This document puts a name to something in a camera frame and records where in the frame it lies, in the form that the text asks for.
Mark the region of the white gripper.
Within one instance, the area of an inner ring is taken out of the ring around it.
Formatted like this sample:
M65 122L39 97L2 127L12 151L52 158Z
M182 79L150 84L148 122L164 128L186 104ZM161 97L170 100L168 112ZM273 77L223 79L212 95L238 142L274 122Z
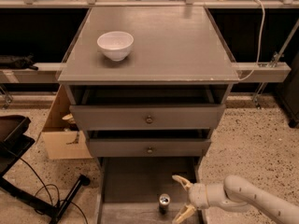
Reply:
M191 204L184 204L177 215L172 220L172 224L181 224L187 218L191 217L196 209L208 209L208 200L206 194L206 185L192 184L188 179L180 175L173 175L172 178L177 181L185 190L189 191L189 200Z

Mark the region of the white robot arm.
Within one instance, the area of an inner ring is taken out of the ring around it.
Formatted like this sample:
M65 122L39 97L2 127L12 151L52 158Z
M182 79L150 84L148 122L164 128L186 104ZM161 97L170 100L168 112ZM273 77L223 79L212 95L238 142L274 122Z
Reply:
M299 224L299 207L271 193L257 188L247 179L228 175L222 183L191 183L188 179L173 175L188 195L173 224L181 224L198 210L219 207L227 212L246 212L254 206L277 224Z

